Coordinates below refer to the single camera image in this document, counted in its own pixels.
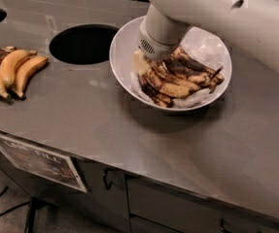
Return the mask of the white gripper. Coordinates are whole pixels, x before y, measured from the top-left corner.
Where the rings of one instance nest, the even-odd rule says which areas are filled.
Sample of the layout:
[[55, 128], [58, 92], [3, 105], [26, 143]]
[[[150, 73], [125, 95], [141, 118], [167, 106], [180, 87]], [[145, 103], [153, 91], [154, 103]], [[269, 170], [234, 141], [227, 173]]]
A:
[[151, 66], [146, 56], [153, 60], [163, 59], [178, 47], [180, 41], [178, 22], [168, 18], [144, 17], [137, 41], [140, 50], [133, 54], [134, 71], [144, 75]]

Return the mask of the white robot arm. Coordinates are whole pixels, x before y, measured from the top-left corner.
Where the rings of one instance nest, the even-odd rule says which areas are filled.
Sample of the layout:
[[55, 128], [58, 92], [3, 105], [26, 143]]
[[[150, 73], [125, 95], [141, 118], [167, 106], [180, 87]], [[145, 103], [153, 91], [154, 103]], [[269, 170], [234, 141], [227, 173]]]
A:
[[149, 0], [138, 48], [163, 59], [196, 26], [211, 32], [279, 74], [279, 0]]

